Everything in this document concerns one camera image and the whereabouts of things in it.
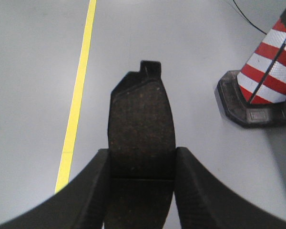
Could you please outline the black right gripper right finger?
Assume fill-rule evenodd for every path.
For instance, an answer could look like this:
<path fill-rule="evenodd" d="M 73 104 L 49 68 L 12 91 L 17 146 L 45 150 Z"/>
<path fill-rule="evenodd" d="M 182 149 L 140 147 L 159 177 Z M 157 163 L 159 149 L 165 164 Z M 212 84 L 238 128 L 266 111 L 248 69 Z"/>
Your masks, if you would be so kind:
<path fill-rule="evenodd" d="M 286 221 L 219 181 L 186 147 L 176 149 L 175 200 L 183 229 L 286 229 Z"/>

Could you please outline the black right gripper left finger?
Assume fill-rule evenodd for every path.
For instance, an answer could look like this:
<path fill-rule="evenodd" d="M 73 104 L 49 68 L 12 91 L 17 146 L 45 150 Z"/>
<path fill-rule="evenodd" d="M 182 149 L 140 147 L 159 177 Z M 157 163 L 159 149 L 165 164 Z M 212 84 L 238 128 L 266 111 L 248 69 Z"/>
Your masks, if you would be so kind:
<path fill-rule="evenodd" d="M 109 187 L 110 153 L 100 149 L 67 186 L 0 229 L 101 229 Z"/>

